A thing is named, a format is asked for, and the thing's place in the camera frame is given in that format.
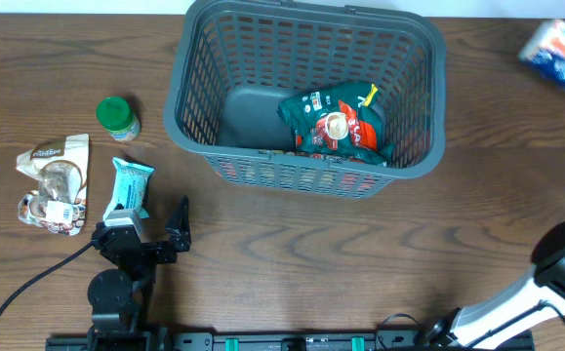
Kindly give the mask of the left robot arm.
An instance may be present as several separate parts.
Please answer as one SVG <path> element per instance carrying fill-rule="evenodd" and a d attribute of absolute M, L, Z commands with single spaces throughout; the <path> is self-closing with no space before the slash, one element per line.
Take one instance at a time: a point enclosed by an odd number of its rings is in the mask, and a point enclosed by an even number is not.
<path fill-rule="evenodd" d="M 99 223 L 91 245 L 114 267 L 99 273 L 87 290 L 92 306 L 88 349 L 171 351 L 173 341 L 168 330 L 149 325 L 146 318 L 156 267 L 177 261 L 173 243 L 144 243 L 134 225 Z"/>

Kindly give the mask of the green lid seasoning jar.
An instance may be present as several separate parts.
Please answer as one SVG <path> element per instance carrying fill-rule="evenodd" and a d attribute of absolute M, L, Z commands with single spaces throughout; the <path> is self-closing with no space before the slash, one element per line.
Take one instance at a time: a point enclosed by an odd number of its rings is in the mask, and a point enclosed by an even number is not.
<path fill-rule="evenodd" d="M 97 106 L 96 116 L 103 128 L 117 141 L 131 141 L 141 132 L 138 116 L 122 97 L 103 99 Z"/>

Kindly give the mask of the blue tissue pack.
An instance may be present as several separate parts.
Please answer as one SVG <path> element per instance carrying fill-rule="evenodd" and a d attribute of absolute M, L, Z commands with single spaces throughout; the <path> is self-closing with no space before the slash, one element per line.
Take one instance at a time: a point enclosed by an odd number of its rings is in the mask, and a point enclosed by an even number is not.
<path fill-rule="evenodd" d="M 565 21 L 544 21 L 521 49 L 518 59 L 565 90 Z"/>

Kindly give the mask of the teal toilet wipes pack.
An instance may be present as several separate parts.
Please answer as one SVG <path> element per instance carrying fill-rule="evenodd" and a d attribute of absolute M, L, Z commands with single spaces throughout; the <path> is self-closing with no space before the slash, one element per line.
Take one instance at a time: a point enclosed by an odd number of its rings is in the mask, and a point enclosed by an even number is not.
<path fill-rule="evenodd" d="M 149 218 L 143 202 L 149 178 L 155 169 L 149 166 L 127 162 L 114 157 L 112 164 L 116 170 L 111 199 L 102 216 L 107 219 L 109 214 L 118 206 L 123 209 L 135 210 L 141 219 Z"/>

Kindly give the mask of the green coffee bag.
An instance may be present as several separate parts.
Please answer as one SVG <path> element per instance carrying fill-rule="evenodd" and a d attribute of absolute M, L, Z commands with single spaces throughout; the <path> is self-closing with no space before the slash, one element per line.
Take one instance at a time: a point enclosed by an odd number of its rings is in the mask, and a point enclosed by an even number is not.
<path fill-rule="evenodd" d="M 386 141 L 385 119 L 377 109 L 379 92 L 372 83 L 342 83 L 288 97 L 277 113 L 302 156 L 386 167 L 393 145 Z"/>

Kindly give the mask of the grey plastic basket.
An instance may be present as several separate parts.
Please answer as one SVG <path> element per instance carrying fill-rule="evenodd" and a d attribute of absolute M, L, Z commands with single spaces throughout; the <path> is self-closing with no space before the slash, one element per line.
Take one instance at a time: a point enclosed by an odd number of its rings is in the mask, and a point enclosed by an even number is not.
<path fill-rule="evenodd" d="M 368 198 L 441 160 L 446 54 L 441 32 L 412 13 L 197 1 L 164 127 L 227 181 Z"/>

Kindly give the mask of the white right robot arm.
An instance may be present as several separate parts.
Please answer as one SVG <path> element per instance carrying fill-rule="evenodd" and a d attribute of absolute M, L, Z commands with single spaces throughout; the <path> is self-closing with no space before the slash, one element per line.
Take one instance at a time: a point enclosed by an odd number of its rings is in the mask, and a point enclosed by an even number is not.
<path fill-rule="evenodd" d="M 373 332 L 217 334 L 179 333 L 179 351 L 249 350 L 531 350 L 530 329 L 557 318 L 565 322 L 565 221 L 536 245 L 531 267 L 495 296 L 458 307 L 431 326 L 393 325 L 387 317 Z"/>

